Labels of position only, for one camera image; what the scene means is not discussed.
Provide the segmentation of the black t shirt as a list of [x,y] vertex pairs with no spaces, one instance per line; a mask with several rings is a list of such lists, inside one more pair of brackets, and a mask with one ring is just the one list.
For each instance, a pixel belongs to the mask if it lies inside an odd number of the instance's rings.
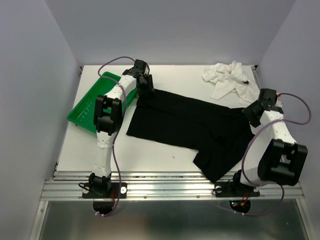
[[242,108],[159,89],[152,96],[138,98],[126,134],[197,150],[193,163],[212,183],[242,160],[254,137]]

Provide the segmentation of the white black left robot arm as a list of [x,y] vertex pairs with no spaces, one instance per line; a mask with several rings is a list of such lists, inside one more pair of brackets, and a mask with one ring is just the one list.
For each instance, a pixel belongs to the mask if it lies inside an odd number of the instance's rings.
[[123,124],[127,97],[135,89],[139,95],[154,93],[148,66],[144,70],[137,67],[125,70],[111,90],[96,97],[93,114],[97,136],[96,158],[88,182],[79,184],[85,199],[110,198],[115,192],[111,181],[112,153]]

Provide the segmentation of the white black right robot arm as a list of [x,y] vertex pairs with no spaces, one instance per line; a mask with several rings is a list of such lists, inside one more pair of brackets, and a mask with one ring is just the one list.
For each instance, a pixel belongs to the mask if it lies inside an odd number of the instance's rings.
[[268,184],[294,186],[298,183],[305,164],[308,149],[291,136],[280,107],[271,101],[256,100],[243,111],[253,127],[260,129],[248,145],[254,155],[245,151],[244,158],[255,161],[256,167],[244,166],[234,174],[230,182],[231,192],[242,195]]

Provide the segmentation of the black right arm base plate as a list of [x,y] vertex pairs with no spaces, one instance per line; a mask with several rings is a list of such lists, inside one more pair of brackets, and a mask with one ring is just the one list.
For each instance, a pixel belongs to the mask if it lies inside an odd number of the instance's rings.
[[259,197],[260,192],[255,192],[251,186],[236,184],[233,181],[218,181],[212,193],[217,198],[242,198]]

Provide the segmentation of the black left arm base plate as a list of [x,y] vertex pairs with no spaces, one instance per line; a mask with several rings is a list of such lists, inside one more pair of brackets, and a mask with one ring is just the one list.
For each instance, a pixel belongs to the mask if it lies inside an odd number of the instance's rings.
[[120,198],[125,199],[127,197],[128,184],[126,182],[111,182],[111,185],[102,186],[90,186],[88,182],[78,184],[82,188],[83,199],[111,199]]

